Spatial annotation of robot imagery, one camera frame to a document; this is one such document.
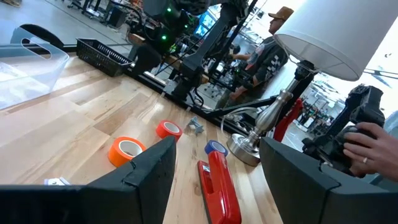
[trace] blue tape roll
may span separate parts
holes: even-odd
[[[221,143],[210,140],[205,147],[205,152],[206,154],[209,154],[213,151],[219,151],[220,153],[224,154],[224,156],[228,155],[228,150]]]

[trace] roll of tape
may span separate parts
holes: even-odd
[[[166,138],[167,136],[174,136],[175,141],[177,142],[182,135],[182,130],[175,123],[164,120],[161,121],[157,126],[156,133],[161,138]]]
[[[120,137],[114,140],[108,158],[114,166],[119,167],[145,150],[145,146],[137,139]]]
[[[207,142],[207,145],[205,146],[205,152],[206,152],[206,154],[209,154],[213,151],[219,151],[220,153],[224,154],[224,156],[228,155],[227,148],[225,148],[218,141],[210,140]]]

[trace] clear plastic container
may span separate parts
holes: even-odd
[[[69,56],[24,29],[0,22],[0,109],[3,109],[50,93]],[[30,40],[29,46],[22,44],[24,39]]]

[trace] hand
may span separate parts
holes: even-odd
[[[344,143],[344,154],[353,160],[351,171],[354,174],[378,172],[388,179],[398,181],[398,139],[373,123],[359,123],[356,127],[369,131],[376,139],[361,133],[345,134],[347,140],[362,145]]]
[[[242,94],[242,93],[241,93],[240,91],[236,90],[235,92],[230,93],[230,94],[229,94],[229,97],[230,97],[232,100],[236,100],[241,94]]]

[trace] man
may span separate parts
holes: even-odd
[[[293,9],[282,7],[276,14],[268,13],[274,18],[270,22],[269,32],[274,35],[284,22],[293,14]],[[259,99],[267,84],[279,69],[287,62],[288,55],[274,40],[273,36],[266,38],[251,55],[232,55],[234,59],[245,60],[245,72],[252,78],[249,80],[253,88],[241,86],[231,93],[226,90],[217,102],[216,109],[249,103]]]

